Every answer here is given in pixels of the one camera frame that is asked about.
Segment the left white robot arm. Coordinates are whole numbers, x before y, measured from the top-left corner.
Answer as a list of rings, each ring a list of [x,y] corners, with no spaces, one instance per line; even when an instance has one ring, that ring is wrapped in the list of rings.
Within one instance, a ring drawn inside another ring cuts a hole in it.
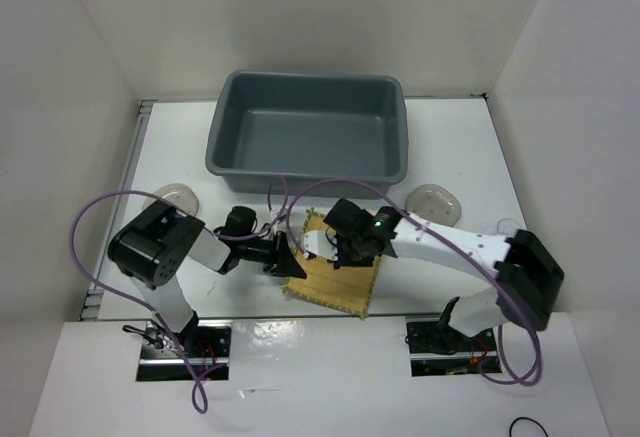
[[[197,217],[156,201],[129,222],[111,240],[108,258],[131,278],[143,302],[159,314],[163,344],[176,356],[193,353],[199,344],[199,317],[187,303],[176,277],[190,259],[226,275],[242,261],[259,263],[274,277],[305,279],[287,236],[256,236],[256,213],[235,206],[223,226],[212,231]]]

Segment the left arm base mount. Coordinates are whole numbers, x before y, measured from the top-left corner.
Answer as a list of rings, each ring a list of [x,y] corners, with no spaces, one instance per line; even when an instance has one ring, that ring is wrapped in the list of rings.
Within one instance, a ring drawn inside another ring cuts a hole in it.
[[[189,381],[191,375],[177,346],[159,326],[149,321],[144,328],[125,325],[122,330],[142,339],[136,380],[138,382]],[[183,352],[195,374],[205,381],[229,378],[232,327],[230,321],[201,321],[195,337]]]

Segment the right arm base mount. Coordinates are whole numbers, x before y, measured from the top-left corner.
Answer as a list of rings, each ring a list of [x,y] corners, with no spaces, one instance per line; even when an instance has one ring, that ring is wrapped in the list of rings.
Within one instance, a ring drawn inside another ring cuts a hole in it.
[[[440,327],[437,317],[408,317],[405,344],[413,377],[478,375],[479,368],[487,374],[502,371],[491,329],[469,338]]]

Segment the yellow woven bamboo mat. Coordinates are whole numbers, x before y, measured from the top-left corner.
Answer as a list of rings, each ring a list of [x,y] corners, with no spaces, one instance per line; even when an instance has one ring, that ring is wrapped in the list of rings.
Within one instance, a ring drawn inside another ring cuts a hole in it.
[[[338,310],[361,319],[368,316],[369,304],[376,283],[381,258],[371,267],[341,267],[324,257],[311,257],[309,252],[295,253],[297,262],[306,272],[306,279],[288,277],[282,291],[323,307]]]

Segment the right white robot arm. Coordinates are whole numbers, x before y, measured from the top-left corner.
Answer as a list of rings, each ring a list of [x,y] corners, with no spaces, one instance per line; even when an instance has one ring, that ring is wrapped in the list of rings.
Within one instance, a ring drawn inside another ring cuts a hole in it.
[[[511,237],[447,227],[383,206],[376,214],[340,199],[323,219],[335,234],[337,265],[371,263],[380,256],[447,267],[489,287],[455,297],[441,313],[438,338],[450,350],[463,348],[482,331],[513,323],[544,331],[564,280],[564,271],[528,230]]]

